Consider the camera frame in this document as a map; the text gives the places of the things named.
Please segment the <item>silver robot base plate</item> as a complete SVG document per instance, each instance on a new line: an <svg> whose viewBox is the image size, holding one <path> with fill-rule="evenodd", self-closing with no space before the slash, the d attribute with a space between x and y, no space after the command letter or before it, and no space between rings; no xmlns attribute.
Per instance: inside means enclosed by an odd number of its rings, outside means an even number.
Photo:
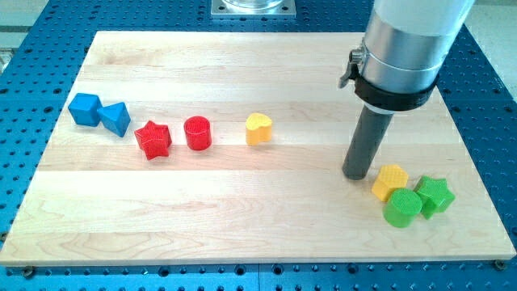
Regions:
<svg viewBox="0 0 517 291"><path fill-rule="evenodd" d="M295 18L295 0L212 0L213 19Z"/></svg>

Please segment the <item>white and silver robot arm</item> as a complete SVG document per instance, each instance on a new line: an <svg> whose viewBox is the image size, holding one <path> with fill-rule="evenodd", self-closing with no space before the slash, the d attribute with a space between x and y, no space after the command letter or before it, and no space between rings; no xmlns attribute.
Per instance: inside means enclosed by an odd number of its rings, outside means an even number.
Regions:
<svg viewBox="0 0 517 291"><path fill-rule="evenodd" d="M361 45L339 79L372 108L399 112L430 97L473 0L376 0Z"/></svg>

